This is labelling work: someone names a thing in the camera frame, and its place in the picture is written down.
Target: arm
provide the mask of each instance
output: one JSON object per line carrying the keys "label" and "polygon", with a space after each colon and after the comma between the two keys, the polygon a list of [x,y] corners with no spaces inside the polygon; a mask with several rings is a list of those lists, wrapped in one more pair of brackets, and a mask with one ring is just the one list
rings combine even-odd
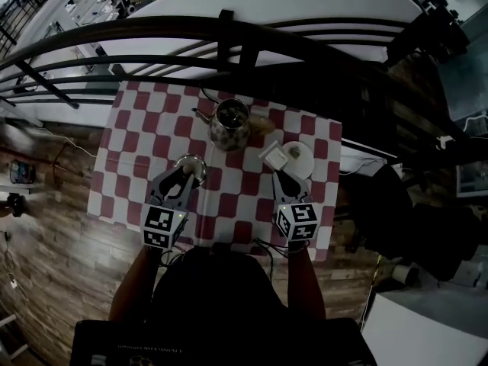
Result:
{"label": "arm", "polygon": [[115,292],[110,321],[143,323],[153,295],[161,251],[144,246]]}
{"label": "arm", "polygon": [[311,319],[325,319],[322,292],[307,248],[293,242],[288,256],[288,308]]}

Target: teapot spout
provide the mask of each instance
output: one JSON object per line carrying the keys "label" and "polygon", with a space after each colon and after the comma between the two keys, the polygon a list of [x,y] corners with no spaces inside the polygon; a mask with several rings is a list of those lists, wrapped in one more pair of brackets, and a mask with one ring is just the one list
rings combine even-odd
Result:
{"label": "teapot spout", "polygon": [[195,115],[197,117],[199,117],[203,122],[205,122],[207,125],[210,124],[210,121],[212,120],[212,116],[211,115],[208,115],[208,114],[205,114],[204,112],[196,109],[196,108],[192,108],[191,109]]}

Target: person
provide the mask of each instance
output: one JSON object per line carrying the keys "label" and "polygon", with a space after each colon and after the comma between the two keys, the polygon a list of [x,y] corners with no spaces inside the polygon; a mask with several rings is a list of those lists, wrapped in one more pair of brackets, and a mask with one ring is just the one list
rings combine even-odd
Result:
{"label": "person", "polygon": [[120,283],[108,322],[81,321],[72,366],[159,366],[272,358],[375,365],[352,319],[326,320],[303,242],[289,243],[285,307],[264,269],[229,246],[177,255],[154,287],[160,249],[142,247]]}
{"label": "person", "polygon": [[[308,319],[325,319],[326,309],[308,251],[301,242],[290,244],[287,309]],[[143,247],[114,295],[109,320],[146,320],[157,325],[161,319],[168,319],[158,310],[175,304],[188,310],[196,299],[207,311],[200,318],[212,316],[213,322],[222,316],[226,319],[226,313],[233,310],[239,311],[240,319],[252,319],[254,313],[247,306],[256,303],[270,315],[287,312],[255,258],[218,244],[212,249],[195,247],[186,252],[169,266],[153,295],[160,255],[160,249]]]}

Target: table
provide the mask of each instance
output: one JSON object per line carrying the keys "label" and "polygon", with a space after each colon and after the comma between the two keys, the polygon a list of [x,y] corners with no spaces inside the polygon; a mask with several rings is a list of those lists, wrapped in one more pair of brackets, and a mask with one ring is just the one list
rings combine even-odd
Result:
{"label": "table", "polygon": [[191,193],[189,220],[178,241],[198,246],[232,243],[233,250],[264,255],[251,244],[253,238],[278,245],[285,240],[271,223],[271,170],[258,154],[275,140],[300,141],[314,153],[315,169],[306,183],[314,201],[323,206],[319,235],[308,250],[312,260],[325,260],[339,186],[342,125],[282,104],[209,92],[221,100],[238,98],[250,104],[251,112],[270,117],[276,130],[250,141],[241,152],[221,152],[209,141],[207,125],[191,111],[210,113],[214,108],[199,88],[124,82],[98,150],[88,213],[139,232],[149,181],[181,155],[193,153],[207,163],[207,179]]}

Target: red and white checkered tablecloth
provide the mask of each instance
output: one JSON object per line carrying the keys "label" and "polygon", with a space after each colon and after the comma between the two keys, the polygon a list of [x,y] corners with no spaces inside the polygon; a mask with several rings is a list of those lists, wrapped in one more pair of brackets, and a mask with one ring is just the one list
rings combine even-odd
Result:
{"label": "red and white checkered tablecloth", "polygon": [[276,130],[249,142],[244,151],[224,153],[208,138],[208,126],[192,108],[211,113],[214,103],[199,88],[125,82],[117,93],[101,140],[91,182],[88,213],[109,223],[139,231],[149,182],[185,153],[207,163],[205,183],[191,193],[189,221],[179,242],[210,246],[232,243],[241,252],[263,255],[252,238],[284,245],[271,223],[274,200],[271,170],[258,158],[278,140],[300,141],[312,150],[315,168],[307,185],[323,204],[312,260],[325,260],[339,186],[342,125],[315,114],[240,95],[208,91],[221,100],[238,98],[251,112],[271,118]]}

